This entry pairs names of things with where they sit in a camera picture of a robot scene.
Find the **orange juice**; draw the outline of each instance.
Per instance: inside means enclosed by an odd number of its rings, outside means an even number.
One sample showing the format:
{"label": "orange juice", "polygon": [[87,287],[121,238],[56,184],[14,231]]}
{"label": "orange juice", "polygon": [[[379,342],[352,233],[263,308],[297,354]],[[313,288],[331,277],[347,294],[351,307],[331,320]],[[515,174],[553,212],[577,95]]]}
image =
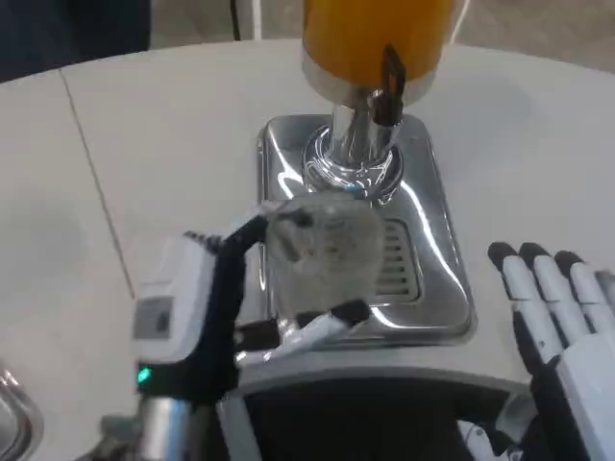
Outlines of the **orange juice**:
{"label": "orange juice", "polygon": [[335,77],[381,86],[382,50],[393,45],[406,78],[423,77],[440,59],[455,0],[305,0],[304,47]]}

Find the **table seam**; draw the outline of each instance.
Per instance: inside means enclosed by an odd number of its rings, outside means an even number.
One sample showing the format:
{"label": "table seam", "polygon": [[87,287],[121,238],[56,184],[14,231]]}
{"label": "table seam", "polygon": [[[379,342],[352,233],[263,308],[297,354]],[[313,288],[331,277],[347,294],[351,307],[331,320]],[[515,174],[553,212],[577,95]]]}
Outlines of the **table seam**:
{"label": "table seam", "polygon": [[115,249],[115,253],[117,254],[117,258],[119,260],[120,267],[122,269],[122,274],[124,276],[124,280],[126,281],[126,285],[128,287],[128,291],[131,295],[131,298],[135,298],[135,289],[133,286],[133,282],[131,281],[130,274],[128,272],[128,267],[126,265],[126,259],[124,257],[124,253],[122,252],[122,247],[119,241],[119,236],[117,230],[115,229],[115,225],[111,219],[111,213],[109,211],[109,206],[107,204],[107,199],[105,198],[105,192],[103,191],[103,187],[101,185],[98,174],[96,173],[96,167],[94,165],[94,161],[91,156],[91,152],[89,150],[89,146],[87,145],[86,134],[84,132],[84,128],[79,120],[79,114],[77,112],[77,108],[75,106],[75,102],[73,100],[73,95],[70,92],[70,86],[68,85],[68,81],[66,80],[66,76],[63,73],[63,69],[58,69],[60,73],[61,80],[63,82],[64,88],[66,90],[66,95],[68,96],[68,102],[70,106],[71,113],[73,115],[73,120],[75,121],[75,125],[77,126],[77,131],[79,132],[79,137],[81,138],[82,145],[84,150],[86,151],[86,160],[89,166],[89,171],[94,179],[94,186],[96,187],[96,192],[98,194],[98,199],[103,209],[103,214],[105,215],[105,221],[107,222],[107,227],[111,234],[111,240],[113,242],[113,247]]}

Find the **clear glass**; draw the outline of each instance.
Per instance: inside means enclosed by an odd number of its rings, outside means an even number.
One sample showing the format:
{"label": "clear glass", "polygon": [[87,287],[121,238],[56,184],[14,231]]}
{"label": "clear glass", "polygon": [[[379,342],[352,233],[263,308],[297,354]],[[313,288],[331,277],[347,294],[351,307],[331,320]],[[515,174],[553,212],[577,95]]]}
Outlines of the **clear glass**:
{"label": "clear glass", "polygon": [[365,201],[328,192],[288,202],[272,218],[265,245],[284,317],[371,299],[383,245],[382,218]]}

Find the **drip tray grate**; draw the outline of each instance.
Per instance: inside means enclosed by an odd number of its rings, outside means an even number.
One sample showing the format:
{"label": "drip tray grate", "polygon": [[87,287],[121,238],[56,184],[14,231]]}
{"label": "drip tray grate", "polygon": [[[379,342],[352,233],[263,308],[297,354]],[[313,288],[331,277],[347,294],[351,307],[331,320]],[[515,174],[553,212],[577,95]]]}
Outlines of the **drip tray grate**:
{"label": "drip tray grate", "polygon": [[384,258],[373,303],[411,303],[419,295],[414,252],[406,226],[398,220],[386,220]]}

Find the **robot finger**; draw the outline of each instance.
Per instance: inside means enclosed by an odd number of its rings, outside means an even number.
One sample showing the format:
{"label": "robot finger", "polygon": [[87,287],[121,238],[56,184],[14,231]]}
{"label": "robot finger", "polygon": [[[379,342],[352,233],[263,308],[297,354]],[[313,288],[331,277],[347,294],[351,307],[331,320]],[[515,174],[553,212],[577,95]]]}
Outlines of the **robot finger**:
{"label": "robot finger", "polygon": [[611,306],[615,306],[615,274],[611,271],[598,271],[596,273],[598,285],[606,296],[606,301]]}
{"label": "robot finger", "polygon": [[570,280],[591,328],[598,333],[615,330],[615,314],[589,266],[572,252],[557,253],[555,262],[561,273]]}
{"label": "robot finger", "polygon": [[570,283],[547,251],[536,243],[524,243],[519,255],[536,275],[542,297],[553,314],[563,342],[573,345],[590,334],[583,312],[573,297]]}
{"label": "robot finger", "polygon": [[532,374],[563,351],[554,322],[538,293],[526,263],[510,245],[495,242],[489,258],[502,273],[504,287],[513,306],[513,330],[519,353]]}

